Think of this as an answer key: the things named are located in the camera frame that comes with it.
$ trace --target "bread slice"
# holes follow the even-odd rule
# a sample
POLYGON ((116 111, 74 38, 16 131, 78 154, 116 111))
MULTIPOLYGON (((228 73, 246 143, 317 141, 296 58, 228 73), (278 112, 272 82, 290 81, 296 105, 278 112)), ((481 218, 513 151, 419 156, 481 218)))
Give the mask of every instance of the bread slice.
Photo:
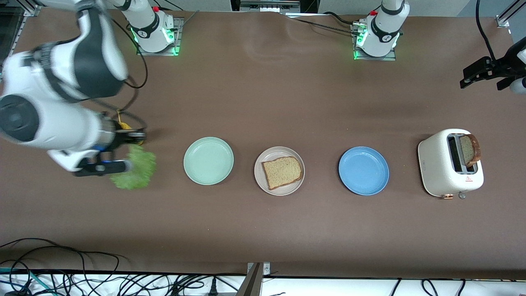
POLYGON ((464 163, 467 167, 472 167, 480 160, 479 141, 477 141, 474 135, 469 134, 460 137, 460 147, 462 148, 464 163))
POLYGON ((293 156, 265 161, 262 165, 270 190, 299 181, 303 174, 299 161, 293 156))

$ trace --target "brown table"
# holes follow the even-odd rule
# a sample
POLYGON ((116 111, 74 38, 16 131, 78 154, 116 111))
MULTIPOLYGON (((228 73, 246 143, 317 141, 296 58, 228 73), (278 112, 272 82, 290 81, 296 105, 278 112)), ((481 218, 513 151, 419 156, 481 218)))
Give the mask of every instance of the brown table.
MULTIPOLYGON (((338 26, 329 16, 308 19, 338 26)), ((508 31, 482 22, 502 56, 508 31)), ((74 37, 74 23, 73 13, 44 9, 17 50, 74 37)), ((150 186, 125 191, 107 177, 75 178, 45 151, 2 140, 2 242, 38 236, 119 253, 130 258, 121 269, 135 271, 243 272, 246 262, 270 261, 280 275, 526 277, 526 97, 498 92, 495 82, 459 88, 462 69, 487 55, 473 18, 410 17, 403 28, 396 62, 354 61, 349 37, 276 13, 198 13, 179 56, 146 58, 148 84, 131 108, 148 122, 145 149, 157 155, 150 186), (437 200, 422 187, 417 144, 452 127, 479 139, 485 183, 466 200, 437 200), (204 136, 235 154, 232 173, 214 186, 183 170, 186 148, 204 136), (254 180, 256 157, 277 145, 306 166, 303 185, 286 197, 254 180), (351 193, 338 177, 339 158, 359 145, 389 164, 389 184, 375 196, 351 193)), ((116 35, 141 81, 140 58, 116 35)), ((122 105, 131 94, 108 101, 122 105)), ((80 268, 63 252, 34 258, 35 266, 80 268)), ((112 263, 95 261, 91 268, 112 263)))

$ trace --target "blue plate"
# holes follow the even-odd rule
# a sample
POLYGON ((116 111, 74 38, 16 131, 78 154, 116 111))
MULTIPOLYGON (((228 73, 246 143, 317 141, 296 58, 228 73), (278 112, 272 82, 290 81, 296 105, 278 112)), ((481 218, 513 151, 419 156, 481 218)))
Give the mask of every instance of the blue plate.
POLYGON ((373 195, 382 191, 389 180, 389 167, 378 151, 354 147, 343 154, 338 167, 341 181, 352 192, 373 195))

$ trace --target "toaster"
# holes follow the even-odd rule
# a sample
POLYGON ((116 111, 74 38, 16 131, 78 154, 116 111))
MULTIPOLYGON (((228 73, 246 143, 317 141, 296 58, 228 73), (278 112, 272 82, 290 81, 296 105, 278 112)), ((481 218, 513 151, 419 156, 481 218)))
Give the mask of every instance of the toaster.
POLYGON ((460 146, 460 137, 470 134, 461 129, 448 129, 436 133, 418 144, 418 160, 422 182, 426 191, 444 199, 480 188, 484 183, 479 161, 466 167, 460 146))

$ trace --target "green lettuce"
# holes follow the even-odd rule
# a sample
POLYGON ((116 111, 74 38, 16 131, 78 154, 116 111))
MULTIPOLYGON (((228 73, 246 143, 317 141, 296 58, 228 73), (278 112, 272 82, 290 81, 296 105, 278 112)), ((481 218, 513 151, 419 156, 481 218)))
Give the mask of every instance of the green lettuce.
POLYGON ((148 186, 150 177, 155 172, 155 154, 146 152, 135 144, 129 145, 128 160, 133 164, 131 171, 110 175, 115 186, 120 189, 138 189, 148 186))

